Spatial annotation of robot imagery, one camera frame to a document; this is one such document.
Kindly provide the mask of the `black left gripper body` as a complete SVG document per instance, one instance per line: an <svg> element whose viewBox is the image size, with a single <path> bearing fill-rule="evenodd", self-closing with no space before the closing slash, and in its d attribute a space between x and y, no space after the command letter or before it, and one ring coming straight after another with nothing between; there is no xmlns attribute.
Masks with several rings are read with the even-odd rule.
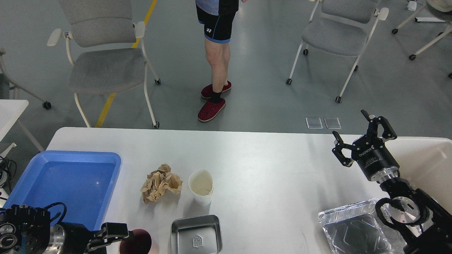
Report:
<svg viewBox="0 0 452 254"><path fill-rule="evenodd" d="M55 224L50 228L50 254L90 254L94 233L77 223Z"/></svg>

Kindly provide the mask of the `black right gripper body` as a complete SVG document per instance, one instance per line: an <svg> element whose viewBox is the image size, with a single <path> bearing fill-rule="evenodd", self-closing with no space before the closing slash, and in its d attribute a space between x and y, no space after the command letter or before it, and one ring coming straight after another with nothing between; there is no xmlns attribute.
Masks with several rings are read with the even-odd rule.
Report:
<svg viewBox="0 0 452 254"><path fill-rule="evenodd" d="M380 137L361 136L352 143L352 159L357 162L368 181L382 183L400 177L399 164Z"/></svg>

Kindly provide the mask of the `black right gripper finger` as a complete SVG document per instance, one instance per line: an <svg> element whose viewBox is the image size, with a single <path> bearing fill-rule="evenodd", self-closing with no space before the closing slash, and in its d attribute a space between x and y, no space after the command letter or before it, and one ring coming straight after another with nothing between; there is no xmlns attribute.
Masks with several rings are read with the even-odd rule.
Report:
<svg viewBox="0 0 452 254"><path fill-rule="evenodd" d="M345 157L342 150L347 149L349 151L356 151L356 146L344 143L343 139L337 131L333 131L332 134L335 138L335 147L332 149L333 154L336 156L342 166L351 167L354 159Z"/></svg>
<svg viewBox="0 0 452 254"><path fill-rule="evenodd" d="M397 138L397 134L394 132L389 121L383 117L375 117L374 115L369 115L368 112L364 109L361 110L361 113L365 117L365 119L369 122L367 132L365 135L365 140L367 143L370 143L374 138L381 139L382 142L386 142L388 140L395 140ZM381 126L383 128L382 136L378 136L378 127Z"/></svg>

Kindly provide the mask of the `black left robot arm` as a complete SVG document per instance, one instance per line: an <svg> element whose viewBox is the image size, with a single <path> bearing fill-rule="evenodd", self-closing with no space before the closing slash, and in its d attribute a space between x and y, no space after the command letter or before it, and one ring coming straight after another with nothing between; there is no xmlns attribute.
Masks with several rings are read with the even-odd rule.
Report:
<svg viewBox="0 0 452 254"><path fill-rule="evenodd" d="M107 246L135 239L125 223L88 230L83 224L63 222L66 212L60 201L43 208L16 204L2 208L1 253L105 254Z"/></svg>

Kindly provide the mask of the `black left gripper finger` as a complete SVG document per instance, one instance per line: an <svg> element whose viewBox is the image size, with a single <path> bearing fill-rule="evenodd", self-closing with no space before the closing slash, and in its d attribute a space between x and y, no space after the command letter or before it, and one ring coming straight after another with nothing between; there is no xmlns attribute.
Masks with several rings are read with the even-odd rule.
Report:
<svg viewBox="0 0 452 254"><path fill-rule="evenodd" d="M106 252L107 246L120 241L133 241L134 232L125 223L104 223L100 230L91 231L86 246L87 252Z"/></svg>

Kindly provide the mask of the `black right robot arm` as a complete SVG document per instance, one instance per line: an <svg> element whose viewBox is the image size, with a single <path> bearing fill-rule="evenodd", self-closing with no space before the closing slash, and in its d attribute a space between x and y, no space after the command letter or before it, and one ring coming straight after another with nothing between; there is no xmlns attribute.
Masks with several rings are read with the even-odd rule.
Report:
<svg viewBox="0 0 452 254"><path fill-rule="evenodd" d="M346 167L357 162L368 181L376 182L387 198L378 200L375 210L380 221L397 230L406 242L405 254L450 254L451 214L420 188L414 189L400 176L400 165L385 143L397 138L389 121L361 110L368 121L366 133L352 144L333 131L333 154Z"/></svg>

